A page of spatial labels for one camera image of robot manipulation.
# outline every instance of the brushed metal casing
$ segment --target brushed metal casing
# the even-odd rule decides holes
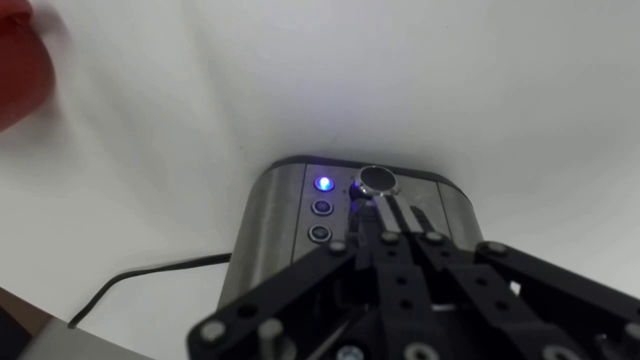
[[[316,244],[308,241],[309,227],[327,227],[333,239],[342,239],[348,227],[348,191],[361,166],[367,165],[308,157],[270,166],[249,193],[220,304],[231,303],[313,250]],[[430,172],[387,168],[395,175],[405,202],[417,206],[438,232],[466,250],[481,241],[469,201],[450,180]],[[317,193],[316,177],[331,177],[336,189]],[[309,209],[313,201],[331,202],[333,212],[316,217]]]

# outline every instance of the round button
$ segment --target round button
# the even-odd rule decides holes
[[[326,227],[309,227],[308,239],[312,243],[327,243],[327,241],[331,241],[331,230],[327,230]]]
[[[359,168],[353,187],[365,196],[397,194],[397,180],[394,172],[380,166]]]
[[[312,212],[313,212],[316,217],[329,217],[329,214],[333,212],[333,206],[331,206],[329,202],[326,202],[326,201],[316,201],[316,202],[312,205]]]

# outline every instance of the black metal bracket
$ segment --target black metal bracket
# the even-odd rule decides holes
[[[430,229],[389,234],[353,206],[343,241],[272,277],[187,334],[192,360],[635,360],[640,303],[516,249]]]

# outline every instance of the white surface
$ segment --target white surface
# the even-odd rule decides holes
[[[486,239],[640,296],[637,2],[38,4],[59,83],[0,136],[0,280],[59,319],[113,272],[230,250],[259,168],[300,153],[442,172]],[[203,272],[84,329],[174,358]]]

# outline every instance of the bolt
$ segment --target bolt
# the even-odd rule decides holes
[[[395,232],[382,232],[382,243],[387,243],[387,244],[395,244],[397,243],[397,234]]]
[[[430,345],[413,342],[403,349],[403,360],[440,360],[440,355]]]
[[[346,250],[346,244],[342,241],[331,241],[331,243],[327,243],[327,250],[333,255],[339,255]]]
[[[272,341],[272,338],[279,337],[281,331],[283,331],[283,329],[281,329],[281,323],[276,320],[276,319],[270,319],[270,320],[265,320],[265,323],[259,325],[259,329],[258,329],[258,338],[261,338],[261,341]]]
[[[640,325],[637,323],[628,323],[624,327],[624,334],[626,334],[628,341],[640,345]]]
[[[544,360],[579,360],[579,357],[573,350],[558,345],[544,346],[541,358]]]
[[[338,349],[336,360],[364,360],[364,353],[358,346],[346,345]]]
[[[424,239],[432,244],[442,244],[443,236],[440,232],[426,232]]]
[[[483,243],[486,250],[491,255],[506,255],[506,247],[500,243]]]
[[[200,327],[200,338],[203,342],[215,342],[218,338],[224,337],[224,333],[226,333],[226,327],[220,320],[209,320],[203,327]]]

